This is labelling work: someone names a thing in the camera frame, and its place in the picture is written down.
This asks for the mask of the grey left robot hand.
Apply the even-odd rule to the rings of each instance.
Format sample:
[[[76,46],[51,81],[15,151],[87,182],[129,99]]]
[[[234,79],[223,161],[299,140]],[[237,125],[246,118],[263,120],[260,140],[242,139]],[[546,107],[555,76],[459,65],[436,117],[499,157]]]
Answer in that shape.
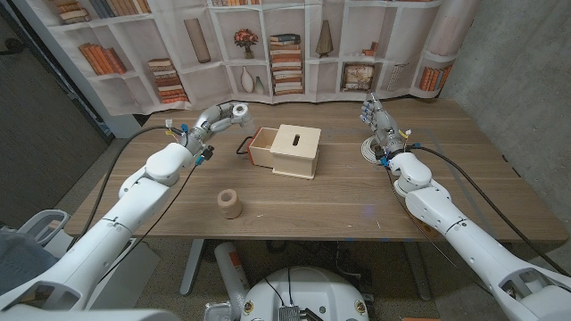
[[[196,156],[204,150],[205,143],[211,137],[233,125],[239,125],[247,135],[255,132],[255,124],[247,103],[229,102],[209,107],[189,129],[186,137],[182,139],[182,145]]]

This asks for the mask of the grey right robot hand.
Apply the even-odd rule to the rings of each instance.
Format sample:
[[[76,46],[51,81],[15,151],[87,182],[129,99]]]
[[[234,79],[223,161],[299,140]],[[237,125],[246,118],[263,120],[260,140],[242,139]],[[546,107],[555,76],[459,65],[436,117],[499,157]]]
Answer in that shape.
[[[399,133],[396,120],[384,109],[374,93],[362,104],[360,119],[370,127],[388,160],[404,152],[404,138]]]

